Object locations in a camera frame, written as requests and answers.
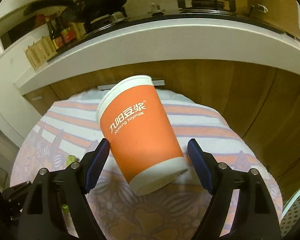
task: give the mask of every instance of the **orange paper cup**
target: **orange paper cup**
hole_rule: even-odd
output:
[[[97,120],[136,195],[153,192],[188,170],[151,77],[119,82],[99,104]]]

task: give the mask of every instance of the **striped cloth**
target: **striped cloth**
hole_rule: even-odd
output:
[[[40,168],[64,169],[68,155],[81,159],[93,151],[103,138],[96,122],[96,109],[104,91],[58,101],[35,125],[15,160],[10,185],[33,181]],[[135,196],[122,176],[112,154],[95,189],[87,195],[93,214],[107,239],[191,239],[209,205],[211,196],[202,189],[187,156],[187,143],[195,138],[203,151],[232,169],[260,171],[281,217],[282,198],[274,178],[253,152],[214,109],[193,103],[171,91],[158,91],[161,102],[189,164],[189,171],[176,181],[145,196]],[[238,201],[232,196],[221,235],[229,232]],[[76,236],[70,216],[65,216],[68,230]]]

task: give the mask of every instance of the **wok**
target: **wok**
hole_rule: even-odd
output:
[[[24,11],[24,16],[42,8],[67,6],[61,13],[70,22],[90,22],[98,17],[119,11],[127,0],[38,0]]]

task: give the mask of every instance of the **gas stove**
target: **gas stove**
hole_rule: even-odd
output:
[[[238,16],[236,14],[235,0],[191,0],[192,6],[190,7],[186,6],[188,4],[186,0],[177,0],[177,2],[178,8],[175,10],[164,10],[161,9],[159,5],[153,3],[151,4],[151,9],[147,14],[133,17],[127,17],[127,14],[122,7],[120,11],[114,12],[112,15],[97,18],[89,24],[86,23],[85,26],[87,34],[84,38],[91,39],[93,37],[132,25],[180,18],[214,18],[239,21],[257,25],[277,33],[284,33],[284,31],[265,22],[249,18],[249,15]]]

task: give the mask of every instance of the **stove burner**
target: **stove burner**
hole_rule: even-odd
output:
[[[229,10],[224,9],[225,3],[223,1],[229,2]],[[192,0],[192,7],[186,7],[186,0],[177,0],[178,7],[182,12],[191,13],[212,13],[212,14],[222,14],[222,15],[235,15],[236,5],[235,0]]]
[[[101,17],[99,19],[95,19],[90,23],[92,31],[87,33],[86,36],[89,36],[93,33],[99,32],[106,28],[109,28],[119,22],[126,20],[127,17],[124,16],[122,12],[115,12],[110,16]]]

